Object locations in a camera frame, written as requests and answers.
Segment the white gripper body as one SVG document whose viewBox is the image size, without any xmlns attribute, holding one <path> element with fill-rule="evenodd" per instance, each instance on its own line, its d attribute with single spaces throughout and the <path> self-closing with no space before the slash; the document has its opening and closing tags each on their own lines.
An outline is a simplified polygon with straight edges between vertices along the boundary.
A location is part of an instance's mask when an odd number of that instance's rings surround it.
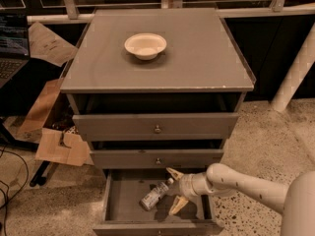
<svg viewBox="0 0 315 236">
<path fill-rule="evenodd" d="M 186 199 L 192 199 L 195 197 L 195 192 L 192 185 L 192 177 L 192 174 L 184 174 L 178 180 L 179 194 Z"/>
</svg>

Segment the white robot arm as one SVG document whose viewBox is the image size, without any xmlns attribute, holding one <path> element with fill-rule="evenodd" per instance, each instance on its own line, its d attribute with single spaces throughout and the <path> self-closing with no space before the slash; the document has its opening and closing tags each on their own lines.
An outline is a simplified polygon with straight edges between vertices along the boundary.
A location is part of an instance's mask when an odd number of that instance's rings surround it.
<svg viewBox="0 0 315 236">
<path fill-rule="evenodd" d="M 300 174 L 289 186 L 249 176 L 221 164 L 205 172 L 184 174 L 166 170 L 178 182 L 178 196 L 169 211 L 177 214 L 198 196 L 218 196 L 236 190 L 282 216 L 281 236 L 315 236 L 315 172 Z"/>
</svg>

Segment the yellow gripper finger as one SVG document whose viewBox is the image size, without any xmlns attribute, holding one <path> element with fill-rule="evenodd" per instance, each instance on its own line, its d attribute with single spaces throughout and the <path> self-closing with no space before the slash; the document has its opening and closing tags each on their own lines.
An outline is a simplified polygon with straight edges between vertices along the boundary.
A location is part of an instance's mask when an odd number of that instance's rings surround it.
<svg viewBox="0 0 315 236">
<path fill-rule="evenodd" d="M 182 196 L 176 196 L 168 214 L 176 215 L 188 204 L 188 202 L 189 200 L 187 198 Z"/>
<path fill-rule="evenodd" d="M 172 178 L 176 181 L 179 181 L 183 177 L 183 173 L 179 172 L 173 168 L 167 167 L 166 171 L 172 176 Z"/>
</svg>

